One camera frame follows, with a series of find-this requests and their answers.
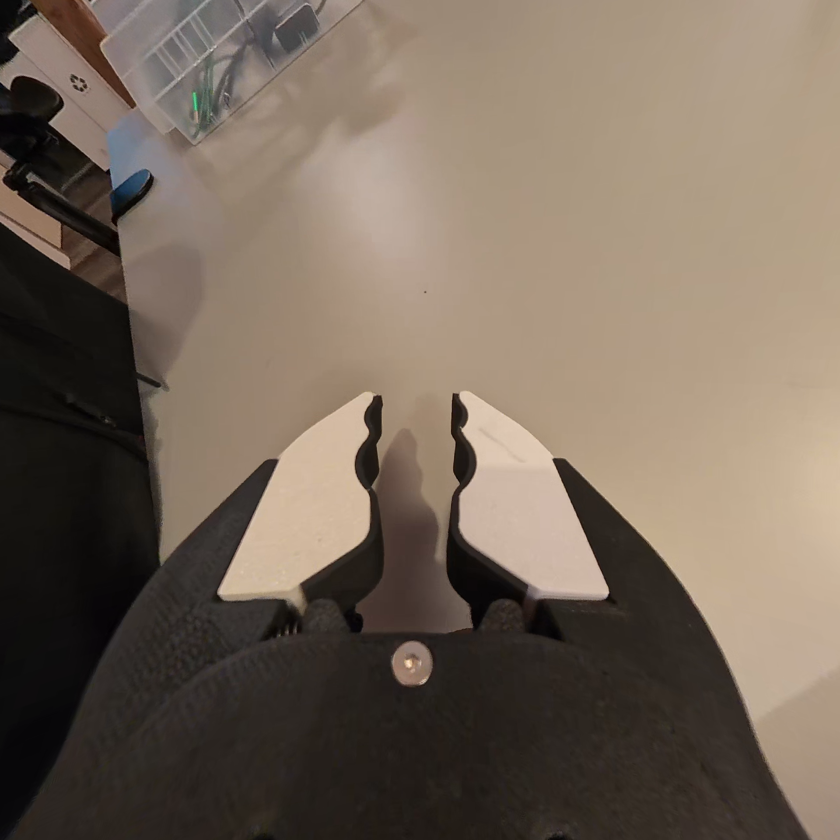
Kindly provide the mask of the clear plastic organizer box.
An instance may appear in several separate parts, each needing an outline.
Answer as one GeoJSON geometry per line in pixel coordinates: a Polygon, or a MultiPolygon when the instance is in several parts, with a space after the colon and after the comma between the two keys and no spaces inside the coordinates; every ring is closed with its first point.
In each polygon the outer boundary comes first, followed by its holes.
{"type": "Polygon", "coordinates": [[[359,1],[97,1],[101,52],[136,107],[162,134],[201,143],[359,1]],[[285,53],[278,18],[297,2],[318,12],[320,32],[285,53]]]}

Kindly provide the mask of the white desk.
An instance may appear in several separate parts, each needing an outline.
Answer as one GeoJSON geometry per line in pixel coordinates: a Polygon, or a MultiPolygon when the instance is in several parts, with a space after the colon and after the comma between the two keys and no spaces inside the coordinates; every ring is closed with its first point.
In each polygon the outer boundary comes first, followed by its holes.
{"type": "Polygon", "coordinates": [[[111,174],[161,559],[381,394],[372,631],[464,627],[453,392],[515,419],[706,618],[838,838],[838,2],[363,2],[198,145],[111,174]]]}

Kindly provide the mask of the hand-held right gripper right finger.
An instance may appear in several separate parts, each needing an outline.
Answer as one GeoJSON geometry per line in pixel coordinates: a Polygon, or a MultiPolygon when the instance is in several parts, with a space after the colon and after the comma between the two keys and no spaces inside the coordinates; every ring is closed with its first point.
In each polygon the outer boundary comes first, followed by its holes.
{"type": "Polygon", "coordinates": [[[448,581],[470,614],[499,600],[525,612],[605,602],[604,573],[547,447],[473,392],[454,393],[451,408],[448,581]]]}

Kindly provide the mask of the blue chair pad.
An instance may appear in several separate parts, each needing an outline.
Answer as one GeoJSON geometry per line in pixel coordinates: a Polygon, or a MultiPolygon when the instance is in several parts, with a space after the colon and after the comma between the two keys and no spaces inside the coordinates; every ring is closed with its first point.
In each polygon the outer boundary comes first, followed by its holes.
{"type": "Polygon", "coordinates": [[[117,226],[121,218],[147,197],[153,185],[153,174],[150,170],[143,168],[132,173],[119,185],[114,186],[109,195],[111,224],[117,226]]]}

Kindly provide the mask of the black office chair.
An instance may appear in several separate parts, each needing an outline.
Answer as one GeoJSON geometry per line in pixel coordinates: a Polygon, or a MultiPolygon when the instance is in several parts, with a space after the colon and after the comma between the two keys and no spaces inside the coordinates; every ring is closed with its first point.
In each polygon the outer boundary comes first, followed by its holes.
{"type": "Polygon", "coordinates": [[[60,171],[51,153],[57,133],[50,122],[63,108],[60,94],[32,77],[16,77],[10,88],[2,88],[1,146],[12,160],[3,183],[35,209],[121,257],[119,234],[112,226],[85,213],[43,183],[47,170],[60,171]]]}

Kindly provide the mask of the black power adapter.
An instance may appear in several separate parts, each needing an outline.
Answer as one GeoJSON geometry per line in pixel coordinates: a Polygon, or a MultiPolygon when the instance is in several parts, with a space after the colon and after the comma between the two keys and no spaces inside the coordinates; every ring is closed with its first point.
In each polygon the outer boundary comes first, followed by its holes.
{"type": "Polygon", "coordinates": [[[319,13],[309,2],[297,2],[281,15],[274,38],[287,54],[306,48],[320,32],[319,13]]]}

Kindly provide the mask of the person's dark clothing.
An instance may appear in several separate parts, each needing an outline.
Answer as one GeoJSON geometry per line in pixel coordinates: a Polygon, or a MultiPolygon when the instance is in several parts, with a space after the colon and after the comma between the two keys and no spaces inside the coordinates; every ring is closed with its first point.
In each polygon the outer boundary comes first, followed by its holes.
{"type": "Polygon", "coordinates": [[[1,829],[159,567],[127,306],[1,233],[1,829]]]}

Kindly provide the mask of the white cabinet with recycling symbol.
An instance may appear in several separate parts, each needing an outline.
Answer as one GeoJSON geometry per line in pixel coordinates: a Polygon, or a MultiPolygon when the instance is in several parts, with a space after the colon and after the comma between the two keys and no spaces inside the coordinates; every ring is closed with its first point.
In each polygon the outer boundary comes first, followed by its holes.
{"type": "Polygon", "coordinates": [[[109,132],[130,107],[42,17],[31,17],[8,37],[16,55],[2,65],[1,82],[17,77],[51,86],[64,101],[51,125],[102,170],[110,168],[109,132]]]}

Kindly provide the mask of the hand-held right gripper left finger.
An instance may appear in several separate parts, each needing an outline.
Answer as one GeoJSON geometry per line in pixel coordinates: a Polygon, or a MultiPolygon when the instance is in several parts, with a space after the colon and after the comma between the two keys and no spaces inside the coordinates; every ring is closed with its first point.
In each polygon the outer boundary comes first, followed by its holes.
{"type": "Polygon", "coordinates": [[[379,583],[384,545],[373,484],[383,400],[363,392],[279,456],[217,595],[272,600],[302,615],[320,599],[343,613],[379,583]]]}

